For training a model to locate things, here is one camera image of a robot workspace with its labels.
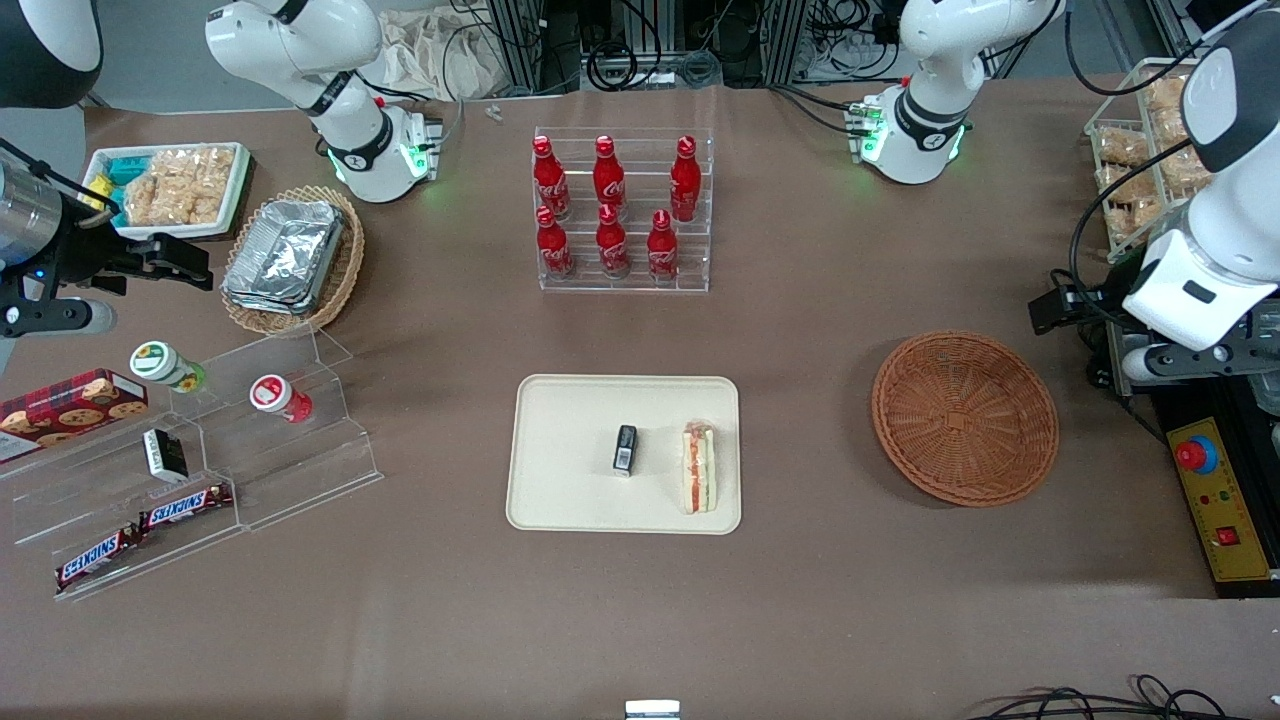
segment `clear acrylic display stand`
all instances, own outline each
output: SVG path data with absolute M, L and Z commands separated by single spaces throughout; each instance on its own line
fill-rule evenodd
M 323 331 L 302 325 L 201 363 L 205 386 L 191 395 L 150 386 L 152 407 L 168 411 L 109 425 L 67 450 L 37 452 L 4 475 L 14 487 L 17 544 L 52 573 L 138 514 L 202 487 L 229 483 L 236 502 L 152 530 L 137 547 L 58 593 L 79 600 L 246 530 L 259 530 L 380 479 L 369 433 L 347 413 L 334 365 L 351 354 Z M 257 411 L 248 388 L 284 375 L 311 396 L 300 424 Z M 142 433 L 160 428 L 182 441 L 189 480 L 170 484 L 147 471 Z
M 538 258 L 538 283 L 548 292 L 677 292 L 695 293 L 710 290 L 712 277 L 712 179 L 714 169 L 714 142 L 709 128 L 544 128 L 535 135 L 552 140 L 556 156 L 568 176 L 570 214 L 561 220 L 568 236 L 576 272 L 573 277 L 557 281 L 547 274 L 541 255 Z M 599 225 L 599 204 L 591 170 L 595 167 L 595 138 L 613 137 L 618 161 L 626 170 L 627 255 L 631 274 L 621 281 L 604 275 L 600 252 L 595 245 Z M 671 209 L 671 165 L 676 161 L 676 141 L 684 135 L 698 140 L 698 164 L 703 170 L 703 184 L 698 196 L 698 209 L 692 222 L 672 223 L 677 237 L 678 274 L 675 282 L 659 283 L 649 274 L 646 242 L 653 227 L 653 213 Z M 534 209 L 541 205 L 538 184 L 531 181 Z M 538 224 L 530 214 L 534 236 Z

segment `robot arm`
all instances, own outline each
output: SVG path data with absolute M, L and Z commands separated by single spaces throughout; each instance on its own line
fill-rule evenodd
M 861 160 L 906 184 L 942 174 L 986 79 L 982 51 L 1027 36 L 1064 8 L 1064 0 L 910 0 L 900 32 L 920 67 L 909 85 L 864 100 L 882 110 L 884 127 L 860 146 Z
M 306 113 L 338 177 L 370 202 L 396 200 L 430 170 L 422 115 L 380 108 L 355 73 L 378 58 L 381 38 L 364 0 L 250 0 L 205 22 L 214 59 Z
M 1124 309 L 1190 350 L 1280 287 L 1280 6 L 1240 20 L 1196 67 L 1183 118 L 1213 181 L 1152 234 Z

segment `round basket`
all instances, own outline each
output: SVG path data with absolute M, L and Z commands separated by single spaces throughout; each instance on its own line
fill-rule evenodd
M 360 218 L 356 217 L 356 209 L 352 208 L 351 201 L 339 192 L 328 187 L 312 186 L 287 190 L 260 205 L 257 210 L 253 210 L 253 214 L 250 215 L 236 236 L 236 245 L 232 246 L 230 255 L 227 258 L 227 266 L 230 266 L 236 261 L 236 255 L 244 246 L 244 237 L 248 236 L 248 228 L 257 219 L 259 214 L 262 213 L 262 208 L 275 200 L 324 201 L 342 210 L 342 237 L 338 240 L 340 245 L 338 246 L 338 251 L 334 252 L 329 277 L 325 278 L 324 288 L 320 291 L 320 301 L 316 304 L 316 309 L 306 315 L 250 310 L 232 304 L 225 293 L 223 295 L 223 305 L 230 314 L 232 320 L 236 320 L 237 325 L 247 331 L 273 334 L 301 325 L 302 323 L 311 323 L 312 327 L 323 328 L 338 316 L 338 313 L 347 304 L 347 299 L 351 297 L 351 291 L 356 288 L 356 275 L 360 274 L 360 264 L 365 259 L 365 229 L 360 225 Z
M 1021 357 L 965 332 L 916 336 L 872 391 L 876 436 L 924 492 L 968 507 L 1027 497 L 1057 456 L 1053 400 Z

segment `table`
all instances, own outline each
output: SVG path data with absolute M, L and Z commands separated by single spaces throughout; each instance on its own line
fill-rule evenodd
M 1069 79 L 993 82 L 924 187 L 851 167 L 835 133 L 764 91 L 502 101 L 500 124 L 468 106 L 439 182 L 358 204 L 369 254 L 330 325 L 356 354 L 347 396 L 387 478 L 79 603 L 55 605 L 47 570 L 0 542 L 0 708 L 563 719 L 676 697 L 691 719 L 964 717 L 1034 685 L 1128 697 L 1126 675 L 1148 671 L 1263 714 L 1280 610 L 1208 600 L 1167 450 L 1085 384 L 1071 332 L 1037 338 L 1027 318 L 1096 191 L 1078 138 L 1097 102 Z M 301 113 L 87 117 L 92 147 L 244 142 L 251 208 L 334 182 Z M 710 295 L 541 295 L 536 124 L 714 127 Z M 19 343 L 0 392 L 120 368 L 151 337 L 195 359 L 252 340 L 216 293 L 175 283 L 132 282 L 116 307 L 111 334 Z M 943 328 L 1007 343 L 1057 402 L 1057 465 L 1021 502 L 943 506 L 874 438 L 878 365 Z M 554 372 L 733 379 L 741 527 L 511 528 L 516 387 Z

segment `coca-cola bottle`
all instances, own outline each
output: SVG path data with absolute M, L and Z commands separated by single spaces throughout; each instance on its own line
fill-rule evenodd
M 568 251 L 564 228 L 556 222 L 556 213 L 543 205 L 538 209 L 538 252 L 543 256 L 547 275 L 562 281 L 573 274 L 573 255 Z
M 658 282 L 676 279 L 676 231 L 671 229 L 671 213 L 666 210 L 653 214 L 653 229 L 649 231 L 649 274 Z
M 538 197 L 552 209 L 557 218 L 568 215 L 568 178 L 556 154 L 552 141 L 545 135 L 534 138 L 534 182 L 538 183 Z
M 600 227 L 595 229 L 595 243 L 600 246 L 600 265 L 604 277 L 621 281 L 631 274 L 627 258 L 627 231 L 618 224 L 617 205 L 600 205 Z
M 677 223 L 689 223 L 698 210 L 698 192 L 703 187 L 703 169 L 698 167 L 698 142 L 686 135 L 676 142 L 676 164 L 671 167 L 671 214 Z
M 607 135 L 595 138 L 595 169 L 591 170 L 591 178 L 595 181 L 595 199 L 600 205 L 613 205 L 618 218 L 626 218 L 626 173 L 613 154 L 613 138 Z

